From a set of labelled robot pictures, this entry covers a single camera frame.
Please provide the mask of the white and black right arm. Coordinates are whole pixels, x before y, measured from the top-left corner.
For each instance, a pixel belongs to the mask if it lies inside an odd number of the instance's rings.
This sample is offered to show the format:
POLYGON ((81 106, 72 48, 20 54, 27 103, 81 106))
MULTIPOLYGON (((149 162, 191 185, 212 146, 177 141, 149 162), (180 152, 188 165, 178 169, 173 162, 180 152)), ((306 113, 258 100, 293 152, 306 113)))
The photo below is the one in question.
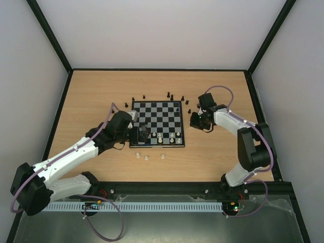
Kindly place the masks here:
POLYGON ((234 197, 238 193, 238 186, 247 184, 258 173, 272 170, 276 151, 266 123, 250 122, 225 105, 219 105, 192 113, 190 126, 206 133, 211 132, 214 126, 221 126, 237 138, 238 163, 220 181, 224 197, 234 197))

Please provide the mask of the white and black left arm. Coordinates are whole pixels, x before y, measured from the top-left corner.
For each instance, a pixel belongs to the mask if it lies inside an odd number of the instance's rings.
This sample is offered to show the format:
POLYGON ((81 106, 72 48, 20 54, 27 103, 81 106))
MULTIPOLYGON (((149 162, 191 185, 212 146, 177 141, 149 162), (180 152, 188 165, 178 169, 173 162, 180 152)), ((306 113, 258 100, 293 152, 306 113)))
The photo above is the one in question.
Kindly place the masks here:
POLYGON ((118 111, 99 126, 90 129, 79 141, 58 155, 31 166, 21 164, 10 189, 14 202, 27 215, 41 212, 49 203, 70 197, 94 193, 98 180, 85 172, 73 178, 62 176, 81 163, 92 159, 115 144, 124 144, 138 137, 139 128, 134 125, 139 112, 118 111))

